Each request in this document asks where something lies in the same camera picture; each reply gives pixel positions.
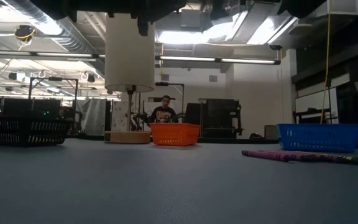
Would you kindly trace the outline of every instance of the table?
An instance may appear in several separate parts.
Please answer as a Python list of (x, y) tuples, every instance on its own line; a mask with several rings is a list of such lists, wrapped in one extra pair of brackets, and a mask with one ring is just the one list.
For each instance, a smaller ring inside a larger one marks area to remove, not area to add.
[(358, 166), (244, 149), (279, 146), (0, 146), (0, 223), (358, 223)]

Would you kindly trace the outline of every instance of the white cylindrical lampshade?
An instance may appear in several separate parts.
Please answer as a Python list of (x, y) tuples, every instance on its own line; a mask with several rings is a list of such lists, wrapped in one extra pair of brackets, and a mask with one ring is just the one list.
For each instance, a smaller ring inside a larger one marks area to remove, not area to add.
[(154, 25), (142, 37), (137, 20), (130, 14), (106, 17), (106, 71), (104, 86), (108, 90), (136, 92), (154, 90)]

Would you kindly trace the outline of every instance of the man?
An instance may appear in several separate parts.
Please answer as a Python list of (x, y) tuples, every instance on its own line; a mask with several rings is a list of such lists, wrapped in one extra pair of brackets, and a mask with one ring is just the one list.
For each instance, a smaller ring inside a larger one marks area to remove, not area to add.
[(169, 107), (169, 102), (171, 98), (167, 95), (162, 97), (162, 106), (154, 109), (150, 120), (151, 123), (170, 123), (170, 122), (178, 122), (176, 119), (175, 111)]

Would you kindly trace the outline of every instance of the black t-shirt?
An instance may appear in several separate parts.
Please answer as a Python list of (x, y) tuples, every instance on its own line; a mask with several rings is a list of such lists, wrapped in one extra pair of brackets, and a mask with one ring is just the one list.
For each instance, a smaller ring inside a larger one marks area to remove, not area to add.
[(172, 108), (163, 108), (162, 106), (159, 106), (158, 108), (154, 109), (150, 120), (152, 123), (169, 123), (171, 119), (173, 119), (173, 122), (177, 122), (177, 119), (175, 118), (176, 115), (177, 114)]

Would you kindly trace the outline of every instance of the round wooden disc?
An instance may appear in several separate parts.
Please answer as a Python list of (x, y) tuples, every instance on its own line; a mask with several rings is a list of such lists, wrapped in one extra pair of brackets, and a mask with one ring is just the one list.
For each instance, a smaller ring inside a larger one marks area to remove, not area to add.
[(150, 133), (146, 131), (106, 131), (104, 134), (104, 141), (111, 143), (145, 144), (150, 143)]

